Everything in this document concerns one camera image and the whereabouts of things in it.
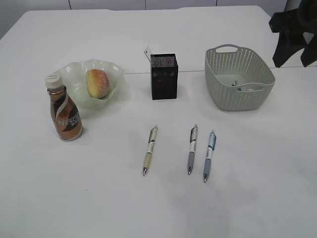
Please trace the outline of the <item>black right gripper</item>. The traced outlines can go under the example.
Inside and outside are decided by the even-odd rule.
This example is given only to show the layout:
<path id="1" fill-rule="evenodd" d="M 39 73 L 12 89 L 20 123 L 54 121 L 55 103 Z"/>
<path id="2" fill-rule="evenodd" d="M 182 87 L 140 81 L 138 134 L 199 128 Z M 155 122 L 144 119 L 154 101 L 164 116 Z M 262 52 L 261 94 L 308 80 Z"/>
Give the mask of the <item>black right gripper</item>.
<path id="1" fill-rule="evenodd" d="M 301 62 L 304 67 L 317 60 L 317 1 L 302 0 L 298 8 L 276 12 L 269 21 L 273 33 L 279 32 L 279 39 L 273 62 L 276 67 L 283 66 L 290 57 L 304 49 Z M 306 42 L 303 33 L 312 34 Z"/>

